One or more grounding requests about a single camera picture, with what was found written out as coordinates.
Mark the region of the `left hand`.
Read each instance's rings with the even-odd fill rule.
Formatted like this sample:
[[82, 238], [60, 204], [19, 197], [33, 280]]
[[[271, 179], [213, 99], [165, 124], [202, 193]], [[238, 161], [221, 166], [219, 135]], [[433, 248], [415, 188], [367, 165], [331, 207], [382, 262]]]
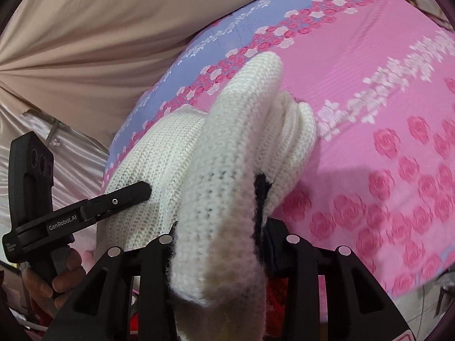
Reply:
[[86, 271], [82, 267], [82, 258], [75, 249], [69, 250], [65, 263], [65, 270], [52, 280], [51, 285], [31, 268], [22, 272], [22, 281], [28, 294], [37, 306], [52, 318], [86, 276]]

